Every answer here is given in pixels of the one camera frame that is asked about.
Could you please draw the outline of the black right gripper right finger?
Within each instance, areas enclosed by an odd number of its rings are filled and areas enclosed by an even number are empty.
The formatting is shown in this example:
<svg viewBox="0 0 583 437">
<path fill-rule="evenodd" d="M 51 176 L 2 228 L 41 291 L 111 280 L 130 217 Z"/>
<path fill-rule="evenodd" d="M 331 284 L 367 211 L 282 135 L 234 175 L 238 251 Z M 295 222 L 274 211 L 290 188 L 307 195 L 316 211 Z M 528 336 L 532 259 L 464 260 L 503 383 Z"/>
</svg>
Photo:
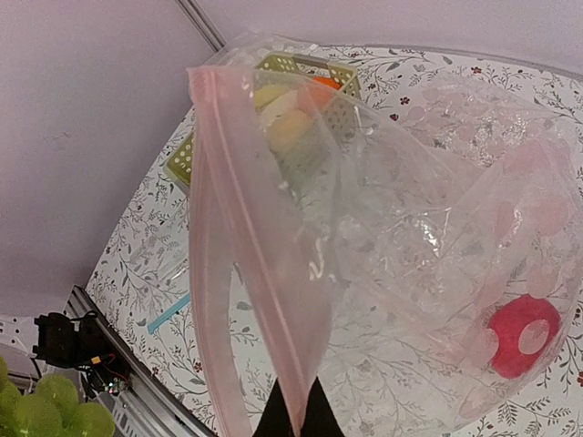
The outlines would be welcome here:
<svg viewBox="0 0 583 437">
<path fill-rule="evenodd" d="M 344 437 L 319 379 L 310 390 L 301 437 Z"/>
</svg>

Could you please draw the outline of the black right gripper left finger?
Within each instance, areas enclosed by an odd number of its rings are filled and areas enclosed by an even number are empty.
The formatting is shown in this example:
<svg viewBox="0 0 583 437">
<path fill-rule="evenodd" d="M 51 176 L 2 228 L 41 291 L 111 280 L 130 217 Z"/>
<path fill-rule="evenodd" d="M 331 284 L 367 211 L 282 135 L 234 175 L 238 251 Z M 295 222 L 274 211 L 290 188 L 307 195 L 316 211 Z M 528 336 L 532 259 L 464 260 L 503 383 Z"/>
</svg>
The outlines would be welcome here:
<svg viewBox="0 0 583 437">
<path fill-rule="evenodd" d="M 290 437 L 292 426 L 279 381 L 276 380 L 253 437 Z"/>
</svg>

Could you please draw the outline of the clear pink-zipper zip bag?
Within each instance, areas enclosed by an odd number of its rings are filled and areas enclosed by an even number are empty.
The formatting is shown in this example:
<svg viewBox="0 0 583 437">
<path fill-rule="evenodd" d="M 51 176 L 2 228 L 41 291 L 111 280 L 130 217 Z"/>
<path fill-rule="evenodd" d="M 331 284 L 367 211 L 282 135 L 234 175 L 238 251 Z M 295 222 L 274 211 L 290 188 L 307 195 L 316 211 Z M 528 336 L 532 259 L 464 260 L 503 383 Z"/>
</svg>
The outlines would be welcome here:
<svg viewBox="0 0 583 437">
<path fill-rule="evenodd" d="M 575 128 L 481 81 L 425 87 L 403 122 L 337 91 L 281 157 L 254 91 L 312 80 L 234 49 L 191 68 L 189 274 L 220 431 L 252 436 L 276 380 L 301 436 L 320 380 L 344 436 L 459 429 L 558 356 L 582 282 Z M 534 368 L 501 377 L 488 328 L 524 295 L 560 328 Z"/>
</svg>

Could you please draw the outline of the red toy apple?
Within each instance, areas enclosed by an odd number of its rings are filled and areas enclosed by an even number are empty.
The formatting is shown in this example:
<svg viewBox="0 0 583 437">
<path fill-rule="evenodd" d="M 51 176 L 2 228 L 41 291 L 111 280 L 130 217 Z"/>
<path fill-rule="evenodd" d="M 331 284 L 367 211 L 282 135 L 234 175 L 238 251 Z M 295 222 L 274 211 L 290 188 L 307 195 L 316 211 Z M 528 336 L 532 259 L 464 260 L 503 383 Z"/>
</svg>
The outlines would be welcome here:
<svg viewBox="0 0 583 437">
<path fill-rule="evenodd" d="M 506 379 L 531 371 L 556 338 L 560 324 L 557 309 L 546 299 L 524 295 L 501 307 L 488 323 L 498 338 L 493 369 Z"/>
</svg>

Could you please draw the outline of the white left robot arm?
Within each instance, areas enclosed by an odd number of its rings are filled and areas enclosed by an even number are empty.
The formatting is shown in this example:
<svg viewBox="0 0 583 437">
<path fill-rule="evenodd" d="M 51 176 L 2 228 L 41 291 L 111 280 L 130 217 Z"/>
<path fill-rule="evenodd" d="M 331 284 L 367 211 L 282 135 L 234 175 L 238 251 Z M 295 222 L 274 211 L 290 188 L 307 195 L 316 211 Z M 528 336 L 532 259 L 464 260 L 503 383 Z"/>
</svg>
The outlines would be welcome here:
<svg viewBox="0 0 583 437">
<path fill-rule="evenodd" d="M 1 316 L 1 356 L 10 381 L 24 392 L 32 392 L 42 377 L 33 353 L 37 340 L 38 327 L 33 317 Z"/>
</svg>

